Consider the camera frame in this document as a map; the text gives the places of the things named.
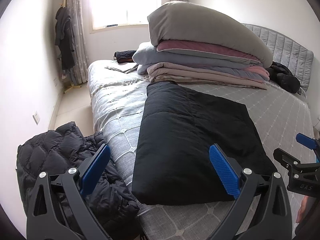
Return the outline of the right hand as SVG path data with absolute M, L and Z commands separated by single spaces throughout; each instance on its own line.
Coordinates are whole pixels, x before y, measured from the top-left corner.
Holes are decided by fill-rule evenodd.
M 309 197 L 308 196 L 304 196 L 302 202 L 301 202 L 301 206 L 298 210 L 298 213 L 297 213 L 297 218 L 296 218 L 296 223 L 301 223 L 302 220 L 304 219 L 305 217 L 305 213 L 306 213 L 306 209 L 307 209 L 307 206 L 308 206 L 308 200 L 309 200 Z

